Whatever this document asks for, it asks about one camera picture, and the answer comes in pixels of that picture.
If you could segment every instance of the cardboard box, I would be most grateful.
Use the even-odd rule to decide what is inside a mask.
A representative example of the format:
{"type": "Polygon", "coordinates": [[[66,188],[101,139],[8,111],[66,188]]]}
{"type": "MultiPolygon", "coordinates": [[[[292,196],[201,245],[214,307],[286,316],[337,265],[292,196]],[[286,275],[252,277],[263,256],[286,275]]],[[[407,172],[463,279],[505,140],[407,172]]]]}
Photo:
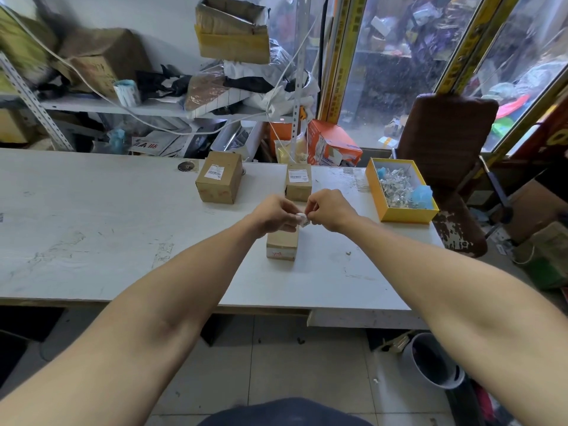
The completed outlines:
{"type": "Polygon", "coordinates": [[[195,185],[203,201],[233,204],[243,176],[240,154],[211,151],[195,185]]]}
{"type": "Polygon", "coordinates": [[[312,167],[309,164],[288,164],[284,194],[286,199],[308,201],[312,193],[312,167]]]}
{"type": "Polygon", "coordinates": [[[294,233],[282,232],[268,233],[266,237],[266,257],[277,260],[294,261],[298,251],[298,235],[300,230],[294,233]]]}
{"type": "MultiPolygon", "coordinates": [[[[568,211],[568,203],[534,179],[515,191],[509,201],[513,207],[513,219],[503,227],[517,243],[544,229],[557,219],[560,212],[568,211]]],[[[498,209],[491,219],[498,220],[500,212],[498,209]]]]}
{"type": "Polygon", "coordinates": [[[339,166],[342,160],[357,165],[363,151],[345,130],[331,122],[312,120],[308,124],[308,163],[339,166]]]}
{"type": "MultiPolygon", "coordinates": [[[[136,80],[137,70],[153,71],[138,37],[124,28],[76,29],[63,41],[59,55],[109,98],[117,98],[112,85],[115,81],[136,80]]],[[[55,68],[73,85],[82,84],[75,72],[63,63],[56,62],[55,68]]]]}
{"type": "Polygon", "coordinates": [[[202,57],[268,64],[269,10],[248,1],[202,0],[195,7],[195,34],[202,57]]]}
{"type": "Polygon", "coordinates": [[[19,111],[0,109],[0,143],[28,143],[34,139],[34,133],[19,111]]]}
{"type": "Polygon", "coordinates": [[[410,178],[410,184],[413,188],[418,185],[426,185],[418,167],[412,160],[398,160],[392,158],[371,158],[365,174],[369,181],[369,187],[380,221],[383,222],[419,222],[428,224],[432,218],[440,211],[434,199],[432,199],[433,209],[411,209],[411,208],[391,208],[387,205],[383,187],[380,185],[377,169],[386,167],[394,170],[403,168],[410,178]]]}

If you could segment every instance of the open cardboard box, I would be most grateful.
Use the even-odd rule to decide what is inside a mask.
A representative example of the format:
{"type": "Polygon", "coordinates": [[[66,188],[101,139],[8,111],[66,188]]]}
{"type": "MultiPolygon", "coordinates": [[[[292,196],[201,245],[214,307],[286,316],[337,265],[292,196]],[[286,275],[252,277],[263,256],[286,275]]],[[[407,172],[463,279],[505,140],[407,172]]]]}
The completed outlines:
{"type": "Polygon", "coordinates": [[[399,160],[391,158],[371,158],[365,170],[371,194],[377,207],[379,219],[382,222],[419,222],[428,224],[432,218],[440,211],[434,199],[432,199],[433,209],[410,209],[410,208],[391,208],[387,205],[383,187],[380,185],[377,169],[385,167],[389,170],[404,169],[408,175],[410,185],[416,188],[419,185],[426,185],[418,167],[413,160],[399,160]]]}

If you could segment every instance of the dark pants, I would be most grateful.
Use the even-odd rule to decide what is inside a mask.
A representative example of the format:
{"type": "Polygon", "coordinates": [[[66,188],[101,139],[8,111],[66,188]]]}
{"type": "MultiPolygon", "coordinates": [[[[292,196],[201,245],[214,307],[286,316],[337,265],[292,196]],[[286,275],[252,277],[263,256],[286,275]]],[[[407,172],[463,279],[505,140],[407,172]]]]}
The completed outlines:
{"type": "Polygon", "coordinates": [[[236,407],[209,416],[199,426],[369,426],[358,417],[303,398],[236,407]]]}

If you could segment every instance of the floor tile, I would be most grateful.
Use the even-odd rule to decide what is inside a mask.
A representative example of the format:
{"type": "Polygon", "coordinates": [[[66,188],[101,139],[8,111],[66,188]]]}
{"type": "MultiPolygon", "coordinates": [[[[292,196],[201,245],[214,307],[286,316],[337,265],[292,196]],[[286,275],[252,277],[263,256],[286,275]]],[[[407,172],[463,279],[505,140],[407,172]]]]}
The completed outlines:
{"type": "Polygon", "coordinates": [[[398,354],[371,352],[367,345],[365,353],[377,413],[450,412],[442,389],[415,386],[401,376],[398,354]]]}
{"type": "Polygon", "coordinates": [[[152,414],[214,414],[246,405],[253,317],[234,316],[212,347],[200,338],[152,414]]]}
{"type": "Polygon", "coordinates": [[[456,426],[451,414],[377,414],[378,426],[456,426]]]}
{"type": "Polygon", "coordinates": [[[376,414],[353,414],[360,419],[365,420],[366,422],[371,423],[373,426],[378,426],[377,424],[377,415],[376,414]]]}
{"type": "Polygon", "coordinates": [[[0,399],[8,395],[12,390],[47,365],[48,362],[46,362],[42,356],[41,343],[30,342],[24,355],[20,358],[20,361],[4,382],[2,388],[0,388],[0,399]]]}
{"type": "Polygon", "coordinates": [[[254,320],[249,404],[301,396],[343,412],[374,412],[363,331],[307,327],[305,317],[254,320]]]}
{"type": "Polygon", "coordinates": [[[67,308],[45,342],[41,344],[43,357],[52,361],[81,336],[103,309],[103,305],[67,308]]]}
{"type": "Polygon", "coordinates": [[[197,426],[207,416],[151,416],[144,426],[197,426]]]}

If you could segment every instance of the hand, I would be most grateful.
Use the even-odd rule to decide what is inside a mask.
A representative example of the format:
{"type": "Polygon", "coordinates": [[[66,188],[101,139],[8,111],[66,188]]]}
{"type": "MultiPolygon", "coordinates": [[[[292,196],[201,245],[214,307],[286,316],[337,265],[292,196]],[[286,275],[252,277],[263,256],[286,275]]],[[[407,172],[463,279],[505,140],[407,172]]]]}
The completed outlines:
{"type": "Polygon", "coordinates": [[[357,211],[339,190],[320,190],[308,198],[306,216],[312,224],[322,224],[330,232],[340,232],[357,211]]]}
{"type": "Polygon", "coordinates": [[[302,212],[294,202],[280,196],[271,194],[258,205],[249,215],[259,230],[258,237],[266,233],[283,230],[295,232],[301,218],[296,214],[302,212]]]}

